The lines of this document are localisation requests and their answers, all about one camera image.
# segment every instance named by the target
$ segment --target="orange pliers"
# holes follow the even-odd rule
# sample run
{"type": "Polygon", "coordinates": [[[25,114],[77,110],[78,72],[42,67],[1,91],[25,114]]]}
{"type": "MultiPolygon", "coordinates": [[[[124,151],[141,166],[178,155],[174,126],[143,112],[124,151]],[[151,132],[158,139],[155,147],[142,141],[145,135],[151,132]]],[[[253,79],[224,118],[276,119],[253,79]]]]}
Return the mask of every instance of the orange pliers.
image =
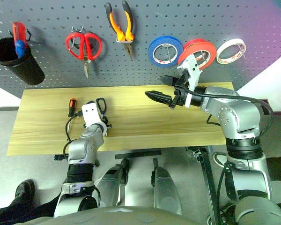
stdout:
{"type": "Polygon", "coordinates": [[[127,53],[129,54],[129,56],[132,60],[133,51],[132,51],[132,45],[131,44],[134,40],[134,36],[133,36],[133,33],[132,33],[133,17],[132,17],[131,9],[130,9],[128,3],[125,0],[122,1],[122,5],[123,5],[123,9],[125,11],[126,17],[127,17],[127,30],[126,30],[125,34],[119,28],[119,26],[117,25],[117,23],[115,22],[115,20],[113,18],[112,8],[111,8],[110,3],[105,4],[106,14],[107,14],[107,19],[108,19],[108,22],[109,22],[110,26],[112,27],[112,29],[117,34],[117,40],[116,41],[119,42],[119,43],[123,43],[123,45],[125,47],[125,50],[127,51],[127,53]]]}

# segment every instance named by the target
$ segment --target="light wood surface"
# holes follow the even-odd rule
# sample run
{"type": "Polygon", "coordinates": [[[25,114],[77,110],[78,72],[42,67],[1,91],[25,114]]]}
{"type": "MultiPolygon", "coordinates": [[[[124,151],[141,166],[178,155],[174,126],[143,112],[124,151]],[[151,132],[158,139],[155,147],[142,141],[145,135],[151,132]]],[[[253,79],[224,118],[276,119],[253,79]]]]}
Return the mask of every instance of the light wood surface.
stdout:
{"type": "MultiPolygon", "coordinates": [[[[232,89],[231,82],[201,83],[232,89]]],[[[7,155],[60,154],[67,142],[65,123],[70,98],[83,104],[105,98],[112,128],[99,151],[225,144],[220,127],[207,125],[207,113],[150,100],[145,91],[174,95],[165,85],[25,90],[10,138],[7,155]]],[[[84,130],[83,117],[72,120],[70,136],[84,130]]]]}

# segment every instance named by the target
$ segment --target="gray pegboard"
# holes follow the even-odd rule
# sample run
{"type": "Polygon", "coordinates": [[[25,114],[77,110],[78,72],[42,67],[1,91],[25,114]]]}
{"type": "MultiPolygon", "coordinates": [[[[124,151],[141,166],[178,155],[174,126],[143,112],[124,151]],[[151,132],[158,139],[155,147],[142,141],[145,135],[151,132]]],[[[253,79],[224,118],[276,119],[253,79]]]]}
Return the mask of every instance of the gray pegboard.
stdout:
{"type": "MultiPolygon", "coordinates": [[[[121,0],[110,2],[125,30],[121,0]]],[[[21,97],[24,89],[32,88],[159,84],[157,76],[177,74],[175,67],[155,67],[148,59],[148,45],[161,35],[172,35],[183,44],[204,38],[217,48],[226,40],[243,39],[247,60],[242,57],[227,65],[215,61],[200,77],[200,82],[232,81],[236,90],[281,56],[281,0],[129,0],[135,22],[133,62],[115,42],[104,4],[100,0],[1,0],[0,38],[9,37],[12,22],[25,23],[32,33],[32,54],[46,77],[42,84],[29,86],[0,66],[0,87],[21,97]],[[82,62],[65,46],[72,26],[83,26],[103,40],[102,55],[88,80],[82,62]]]]}

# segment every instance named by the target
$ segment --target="black cup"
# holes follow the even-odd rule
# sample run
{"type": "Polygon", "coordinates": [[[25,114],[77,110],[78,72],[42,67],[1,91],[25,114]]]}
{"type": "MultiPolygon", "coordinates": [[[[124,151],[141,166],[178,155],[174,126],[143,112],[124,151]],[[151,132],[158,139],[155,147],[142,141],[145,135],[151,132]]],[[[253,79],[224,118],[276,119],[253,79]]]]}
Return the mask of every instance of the black cup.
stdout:
{"type": "Polygon", "coordinates": [[[13,37],[0,39],[0,64],[29,85],[40,84],[45,78],[41,67],[33,58],[29,46],[27,46],[25,54],[18,59],[13,37]]]}

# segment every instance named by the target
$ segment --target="screwdriver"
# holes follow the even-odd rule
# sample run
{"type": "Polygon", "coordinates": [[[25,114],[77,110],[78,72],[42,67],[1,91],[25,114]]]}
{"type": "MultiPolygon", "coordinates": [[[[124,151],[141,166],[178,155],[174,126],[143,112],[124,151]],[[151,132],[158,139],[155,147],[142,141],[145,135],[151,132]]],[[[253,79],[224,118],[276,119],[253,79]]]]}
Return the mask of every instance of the screwdriver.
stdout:
{"type": "MultiPolygon", "coordinates": [[[[68,114],[68,117],[71,118],[74,116],[74,113],[75,113],[75,109],[76,109],[76,99],[73,97],[70,99],[70,102],[69,102],[69,114],[68,114]]],[[[69,122],[68,126],[67,126],[67,133],[69,134],[69,130],[70,130],[70,124],[71,122],[69,122]]]]}

